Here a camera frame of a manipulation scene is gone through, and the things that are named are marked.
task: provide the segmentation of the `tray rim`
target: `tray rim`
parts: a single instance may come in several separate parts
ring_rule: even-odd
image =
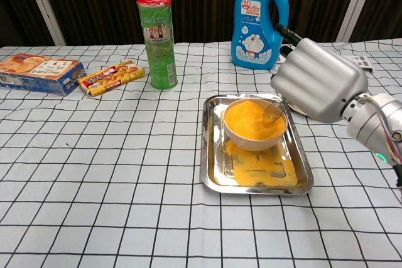
[[[304,165],[305,172],[307,174],[307,183],[301,188],[283,188],[283,187],[269,187],[269,188],[257,188],[252,186],[223,186],[218,185],[212,181],[208,175],[208,162],[209,162],[209,139],[205,137],[208,133],[208,123],[209,123],[209,106],[208,104],[217,98],[229,98],[229,99],[276,99],[282,100],[279,96],[275,94],[219,94],[209,97],[204,102],[203,113],[202,113],[202,140],[201,140],[201,162],[200,162],[200,181],[202,181],[211,190],[217,191],[219,193],[232,193],[232,194],[252,194],[252,195],[303,195],[311,190],[314,184],[313,173],[310,164],[307,159],[307,155],[304,151],[302,140],[300,139],[296,125],[291,116],[289,107],[285,104],[285,115],[288,119],[288,129],[291,129],[292,137],[294,139],[298,154]]]

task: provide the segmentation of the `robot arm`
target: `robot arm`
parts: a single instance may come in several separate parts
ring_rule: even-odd
[[[281,48],[286,60],[271,86],[316,121],[346,120],[349,135],[394,168],[402,189],[402,102],[367,94],[356,64],[280,24],[275,29],[296,48]]]

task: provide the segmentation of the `doraemon label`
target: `doraemon label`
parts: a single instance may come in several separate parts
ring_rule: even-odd
[[[261,26],[259,1],[241,1],[241,26],[236,57],[242,61],[265,64],[271,58],[271,45]]]

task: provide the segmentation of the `blue cereal box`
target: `blue cereal box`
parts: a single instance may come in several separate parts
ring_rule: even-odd
[[[0,62],[0,87],[68,95],[85,75],[77,60],[17,53]]]

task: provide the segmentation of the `snack box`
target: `snack box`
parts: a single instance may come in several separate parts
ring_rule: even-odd
[[[85,75],[77,60],[17,53],[0,62],[0,87],[68,95]]]
[[[145,76],[143,68],[138,67],[133,60],[125,60],[82,77],[79,82],[89,96],[95,97],[143,76]]]

